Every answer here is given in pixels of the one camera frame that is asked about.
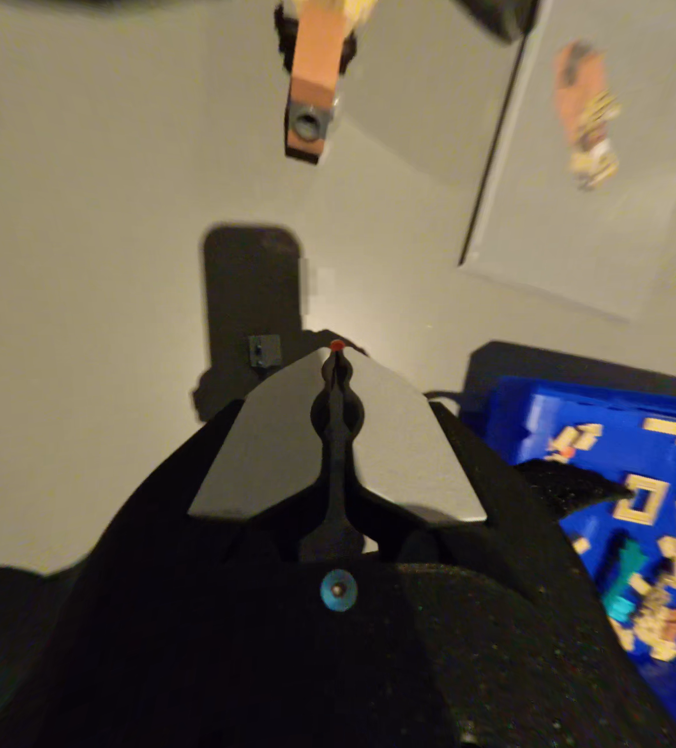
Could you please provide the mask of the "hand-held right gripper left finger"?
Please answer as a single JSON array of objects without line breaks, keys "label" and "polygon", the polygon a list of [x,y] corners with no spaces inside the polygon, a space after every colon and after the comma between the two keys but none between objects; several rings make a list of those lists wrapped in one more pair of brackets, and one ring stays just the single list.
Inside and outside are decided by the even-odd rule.
[{"label": "hand-held right gripper left finger", "polygon": [[244,400],[189,516],[247,520],[311,487],[322,470],[312,407],[331,351],[320,348],[264,380]]}]

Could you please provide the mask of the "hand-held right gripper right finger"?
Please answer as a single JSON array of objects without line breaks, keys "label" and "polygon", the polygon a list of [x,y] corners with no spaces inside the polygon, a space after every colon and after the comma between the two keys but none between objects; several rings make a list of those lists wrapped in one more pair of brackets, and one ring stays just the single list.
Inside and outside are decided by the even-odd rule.
[{"label": "hand-held right gripper right finger", "polygon": [[361,487],[426,523],[478,523],[480,500],[423,393],[355,349],[342,351],[362,407],[353,439]]}]

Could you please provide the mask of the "small grey toy brick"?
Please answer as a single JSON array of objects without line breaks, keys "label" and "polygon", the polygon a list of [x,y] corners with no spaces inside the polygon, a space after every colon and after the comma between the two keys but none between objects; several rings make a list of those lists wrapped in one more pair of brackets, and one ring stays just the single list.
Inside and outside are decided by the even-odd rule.
[{"label": "small grey toy brick", "polygon": [[249,365],[261,371],[282,366],[282,342],[276,333],[251,335],[247,339]]}]

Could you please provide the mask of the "blue plastic bin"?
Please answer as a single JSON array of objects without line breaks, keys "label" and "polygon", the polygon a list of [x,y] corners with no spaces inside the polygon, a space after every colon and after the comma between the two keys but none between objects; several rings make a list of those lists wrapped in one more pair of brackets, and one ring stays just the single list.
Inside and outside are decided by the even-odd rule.
[{"label": "blue plastic bin", "polygon": [[[639,539],[649,556],[643,571],[651,580],[659,571],[670,569],[669,563],[660,560],[654,541],[676,529],[676,446],[672,437],[642,429],[644,419],[650,417],[676,421],[676,398],[515,378],[503,379],[491,395],[485,439],[510,464],[547,461],[548,441],[564,426],[600,423],[604,434],[596,445],[578,452],[563,466],[593,471],[623,486],[628,473],[670,482],[671,496],[651,529],[620,529],[622,523],[612,518],[618,499],[572,510],[560,521],[600,597],[625,536]],[[640,641],[627,654],[676,720],[676,659],[652,659]]]}]

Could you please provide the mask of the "grey instruction booklet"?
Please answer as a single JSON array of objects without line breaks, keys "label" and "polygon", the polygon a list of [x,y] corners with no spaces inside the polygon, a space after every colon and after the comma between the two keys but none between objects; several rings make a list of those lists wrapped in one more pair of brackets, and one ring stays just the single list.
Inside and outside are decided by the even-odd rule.
[{"label": "grey instruction booklet", "polygon": [[676,213],[676,1],[539,2],[464,270],[639,316]]}]

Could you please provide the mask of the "brown yellow toy brick model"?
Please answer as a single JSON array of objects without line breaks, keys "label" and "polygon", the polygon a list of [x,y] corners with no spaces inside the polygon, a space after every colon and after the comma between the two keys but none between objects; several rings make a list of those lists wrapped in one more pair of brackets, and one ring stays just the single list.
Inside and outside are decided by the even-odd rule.
[{"label": "brown yellow toy brick model", "polygon": [[286,155],[317,164],[325,154],[339,83],[358,47],[358,32],[377,1],[278,2],[274,25],[288,73]]}]

